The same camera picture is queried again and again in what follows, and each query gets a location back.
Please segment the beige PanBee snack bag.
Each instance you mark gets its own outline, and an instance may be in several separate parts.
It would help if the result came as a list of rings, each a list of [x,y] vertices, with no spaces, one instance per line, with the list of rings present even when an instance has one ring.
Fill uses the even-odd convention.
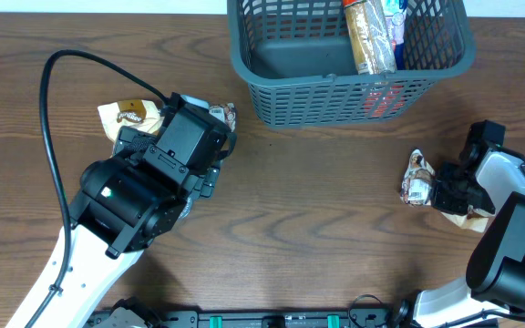
[[[155,144],[163,117],[153,101],[129,99],[98,106],[106,136],[113,142],[112,156],[122,150],[145,151]]]

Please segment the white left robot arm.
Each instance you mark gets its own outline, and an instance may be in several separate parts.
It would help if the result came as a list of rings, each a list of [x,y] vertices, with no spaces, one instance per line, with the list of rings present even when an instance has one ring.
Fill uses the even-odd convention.
[[[221,108],[186,103],[154,132],[117,124],[111,158],[83,172],[69,225],[11,327],[82,327],[154,240],[209,198],[236,144]]]

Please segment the tissue pocket pack bundle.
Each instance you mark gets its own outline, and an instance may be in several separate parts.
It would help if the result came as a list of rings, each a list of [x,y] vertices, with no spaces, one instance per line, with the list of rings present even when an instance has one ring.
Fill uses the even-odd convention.
[[[404,70],[404,34],[407,17],[407,0],[381,0],[386,28],[393,48],[396,69]]]

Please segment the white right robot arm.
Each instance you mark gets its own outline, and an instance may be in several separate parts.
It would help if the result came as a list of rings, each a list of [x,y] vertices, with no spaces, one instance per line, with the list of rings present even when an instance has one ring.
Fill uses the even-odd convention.
[[[427,200],[448,214],[480,209],[494,220],[466,274],[420,292],[408,327],[495,327],[499,318],[525,323],[525,157],[503,146],[505,127],[472,124],[458,163],[444,163]]]

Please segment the grey plastic lattice basket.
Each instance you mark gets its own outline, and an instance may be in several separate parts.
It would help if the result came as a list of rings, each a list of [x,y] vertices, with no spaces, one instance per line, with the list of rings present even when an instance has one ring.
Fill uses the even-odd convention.
[[[401,6],[397,72],[361,76],[341,2],[228,0],[232,64],[257,117],[273,128],[384,121],[470,68],[476,47],[462,2]]]

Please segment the orange cracker sleeve package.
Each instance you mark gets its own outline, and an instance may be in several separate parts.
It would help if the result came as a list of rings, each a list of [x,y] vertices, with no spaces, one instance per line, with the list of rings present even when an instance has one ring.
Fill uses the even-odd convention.
[[[357,73],[396,73],[392,39],[382,1],[344,0],[343,7]]]

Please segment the beige cookie bag with barcode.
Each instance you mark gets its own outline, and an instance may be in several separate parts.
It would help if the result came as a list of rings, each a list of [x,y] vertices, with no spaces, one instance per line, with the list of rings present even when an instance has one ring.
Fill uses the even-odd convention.
[[[407,170],[401,183],[400,199],[412,207],[431,207],[435,175],[436,172],[427,163],[422,152],[414,149],[410,154]],[[449,214],[444,210],[441,210],[440,213],[461,229],[484,232],[493,214],[474,209],[471,205],[467,207],[467,210],[464,215]]]

